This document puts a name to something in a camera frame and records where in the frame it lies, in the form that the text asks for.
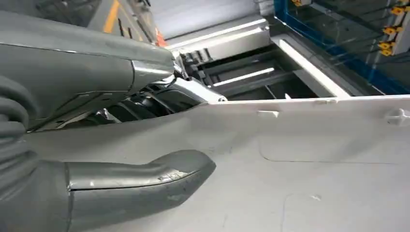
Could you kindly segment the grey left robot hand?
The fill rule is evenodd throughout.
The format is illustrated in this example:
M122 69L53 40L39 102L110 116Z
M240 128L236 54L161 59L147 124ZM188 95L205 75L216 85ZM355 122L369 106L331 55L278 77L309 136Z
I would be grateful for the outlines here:
M82 232L183 204L214 172L197 150L146 164L42 159L46 129L176 113L225 97L162 47L67 23L0 13L0 229Z

